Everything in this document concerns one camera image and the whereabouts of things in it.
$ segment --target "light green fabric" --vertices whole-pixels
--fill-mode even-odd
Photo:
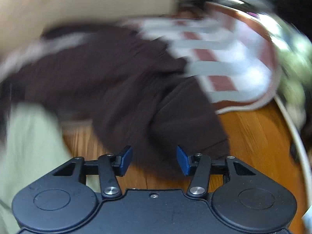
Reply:
[[[0,234],[19,230],[11,212],[15,194],[70,158],[56,117],[39,105],[12,108],[7,145],[0,155]]]

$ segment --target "striped cloth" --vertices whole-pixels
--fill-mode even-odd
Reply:
[[[122,25],[143,39],[168,42],[168,52],[188,61],[185,76],[196,76],[217,113],[251,110],[275,95],[280,67],[268,32],[254,17],[208,4],[202,20],[135,18]]]

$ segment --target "dark brown cloth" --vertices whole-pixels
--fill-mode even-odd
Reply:
[[[171,57],[165,43],[110,25],[60,27],[44,37],[77,31],[96,34],[6,80],[18,92],[15,101],[90,114],[105,147],[117,153],[132,145],[133,161],[160,175],[177,170],[172,168],[177,145],[212,159],[228,154],[227,136],[212,106],[196,79],[183,77],[186,61]]]

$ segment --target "checkered fabric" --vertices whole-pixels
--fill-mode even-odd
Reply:
[[[138,18],[123,25],[143,39],[168,42],[168,52],[188,61],[185,76],[196,76],[217,113],[256,109],[275,95],[279,66],[273,45],[248,14],[210,4],[202,20]]]

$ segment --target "black object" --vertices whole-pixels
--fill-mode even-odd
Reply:
[[[128,189],[122,195],[115,175],[125,174],[131,157],[128,146],[118,156],[73,158],[22,189],[12,203],[19,233],[290,233],[294,196],[235,157],[187,156],[177,147],[183,173],[194,176],[186,194]],[[99,174],[101,193],[84,185],[88,174]],[[207,193],[210,174],[224,175],[214,193]]]

